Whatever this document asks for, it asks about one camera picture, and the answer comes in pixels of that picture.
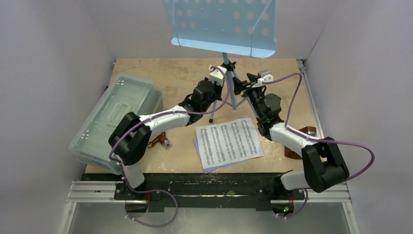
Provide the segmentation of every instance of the perforated metal panel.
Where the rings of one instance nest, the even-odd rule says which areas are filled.
[[[275,53],[275,0],[162,0],[172,44],[265,58]]]

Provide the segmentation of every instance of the clear plastic storage box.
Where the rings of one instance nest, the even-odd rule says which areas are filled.
[[[109,160],[110,135],[128,112],[149,115],[163,109],[162,93],[153,80],[118,73],[69,145],[77,159],[120,175],[116,162]]]

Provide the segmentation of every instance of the robotic arm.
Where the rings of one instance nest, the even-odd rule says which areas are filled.
[[[224,73],[227,69],[219,67]],[[148,142],[161,132],[176,127],[191,125],[202,118],[202,115],[182,114],[179,111],[205,112],[216,100],[221,99],[224,86],[224,77],[218,70],[210,69],[207,78],[200,81],[192,94],[166,112],[152,120],[154,115],[136,116],[130,112],[124,116],[111,137],[109,143],[113,147],[118,140],[134,125],[144,119],[151,121],[144,123],[129,134],[116,148],[115,153],[122,161],[122,169],[133,188],[138,187],[144,177],[140,169],[140,159],[145,153]],[[302,157],[303,171],[289,171],[274,179],[274,193],[288,194],[297,188],[311,188],[321,193],[326,189],[345,181],[349,177],[347,166],[336,144],[318,143],[311,141],[312,136],[298,136],[291,132],[280,119],[281,98],[275,94],[265,94],[265,82],[273,79],[270,71],[261,71],[258,75],[247,73],[248,81],[234,78],[234,93],[248,97],[257,116],[257,126],[260,134],[268,140],[278,142]]]

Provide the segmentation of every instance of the white wall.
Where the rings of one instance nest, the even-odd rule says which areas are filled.
[[[112,56],[220,57],[171,44],[163,0],[85,0]],[[277,0],[274,57],[306,59],[338,0]]]
[[[340,0],[308,59],[324,130],[365,143],[349,182],[361,233],[411,233],[413,1]],[[350,172],[368,153],[343,148]]]
[[[0,233],[56,233],[111,57],[82,0],[3,0],[0,32]]]

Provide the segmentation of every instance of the tabletop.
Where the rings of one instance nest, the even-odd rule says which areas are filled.
[[[237,62],[236,70],[241,76],[240,80],[247,80],[246,73],[257,74],[261,70],[270,70],[274,79],[300,72],[297,61],[293,58],[235,58],[231,61]],[[193,92],[197,83],[208,76],[209,65],[220,65],[222,62],[222,58],[118,58],[111,80],[118,72],[127,72],[155,80],[163,94],[164,110],[167,110],[184,100],[186,95]],[[274,93],[281,97],[280,117],[282,119],[285,119],[287,115],[288,106],[298,81],[298,76],[295,76],[267,85],[266,94]],[[255,122],[254,113],[247,102],[241,104],[237,110],[232,110],[230,106],[225,105],[215,113],[213,124],[243,117],[250,117]],[[166,136],[171,141],[171,146],[165,149],[161,144],[156,144],[153,148],[148,148],[141,159],[142,172],[203,173],[194,145],[195,127],[210,125],[208,120],[209,115],[188,127],[168,130]],[[289,125],[296,129],[316,126],[303,82],[291,110]],[[260,140],[265,156],[219,168],[214,173],[286,172],[302,169],[301,160],[284,156],[284,146],[262,136]],[[107,172],[88,165],[85,173]]]

